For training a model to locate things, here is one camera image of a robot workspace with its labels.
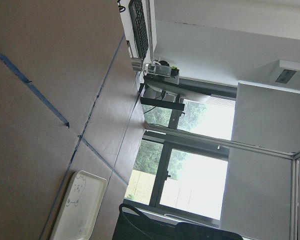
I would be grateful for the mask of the cream bear tray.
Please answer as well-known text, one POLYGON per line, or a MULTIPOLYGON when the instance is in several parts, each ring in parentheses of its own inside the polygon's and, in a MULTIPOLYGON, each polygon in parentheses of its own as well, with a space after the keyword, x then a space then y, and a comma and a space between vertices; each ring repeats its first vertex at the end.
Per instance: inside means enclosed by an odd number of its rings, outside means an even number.
POLYGON ((107 180, 80 170, 69 182, 51 240, 88 240, 96 223, 107 180))

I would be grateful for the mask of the aluminium frame post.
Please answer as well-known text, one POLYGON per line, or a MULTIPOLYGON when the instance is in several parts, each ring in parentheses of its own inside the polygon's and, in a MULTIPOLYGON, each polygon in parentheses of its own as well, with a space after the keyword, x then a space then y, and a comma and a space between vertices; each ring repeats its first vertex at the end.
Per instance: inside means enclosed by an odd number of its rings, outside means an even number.
POLYGON ((207 142, 220 145, 226 148, 233 148, 258 154, 263 154, 271 157, 285 159, 291 161, 291 187, 290 187, 290 224, 289 224, 289 239, 298 239, 298 208, 299 208, 299 152, 284 152, 265 148, 262 146, 242 143, 238 141, 214 138, 210 136, 195 134, 180 129, 165 127, 159 124, 147 123, 145 129, 147 131, 162 133, 175 137, 183 137, 196 140, 198 142, 207 142))

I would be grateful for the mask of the silver metal cylinder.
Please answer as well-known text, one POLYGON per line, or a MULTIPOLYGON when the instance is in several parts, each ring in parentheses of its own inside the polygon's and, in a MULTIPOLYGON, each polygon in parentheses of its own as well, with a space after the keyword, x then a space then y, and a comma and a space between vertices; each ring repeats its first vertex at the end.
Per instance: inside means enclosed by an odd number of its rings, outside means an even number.
POLYGON ((144 60, 142 58, 132 57, 130 60, 133 71, 140 72, 143 70, 144 60))

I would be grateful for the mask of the black keyboard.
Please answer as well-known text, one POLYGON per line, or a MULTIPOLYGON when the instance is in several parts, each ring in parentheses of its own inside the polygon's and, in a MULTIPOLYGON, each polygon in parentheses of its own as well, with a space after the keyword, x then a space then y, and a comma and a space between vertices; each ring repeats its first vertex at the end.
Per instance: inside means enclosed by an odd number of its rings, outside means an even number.
POLYGON ((128 5, 137 53, 140 59, 145 59, 149 48, 148 35, 143 3, 141 0, 131 0, 128 5))

